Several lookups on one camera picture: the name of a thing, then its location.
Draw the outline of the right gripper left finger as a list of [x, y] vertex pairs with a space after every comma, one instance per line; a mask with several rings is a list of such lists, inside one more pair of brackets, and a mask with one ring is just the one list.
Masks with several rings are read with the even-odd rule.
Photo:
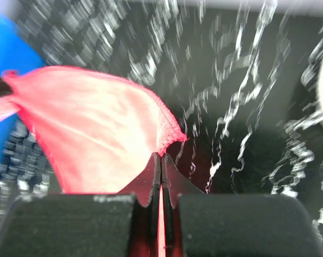
[[0, 256], [157, 256], [160, 156], [116, 194], [29, 194], [0, 224]]

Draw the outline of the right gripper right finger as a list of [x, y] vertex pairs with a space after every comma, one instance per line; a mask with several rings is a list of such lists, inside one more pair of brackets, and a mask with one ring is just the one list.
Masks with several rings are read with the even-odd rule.
[[167, 256], [318, 256], [304, 206], [270, 194], [204, 194], [161, 160]]

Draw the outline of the pink towel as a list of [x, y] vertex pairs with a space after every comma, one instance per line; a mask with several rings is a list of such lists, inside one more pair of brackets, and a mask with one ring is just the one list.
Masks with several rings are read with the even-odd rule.
[[20, 116], [65, 193], [117, 193], [153, 153], [187, 139], [154, 92], [124, 78], [48, 66], [2, 79], [12, 94], [0, 98], [0, 115]]

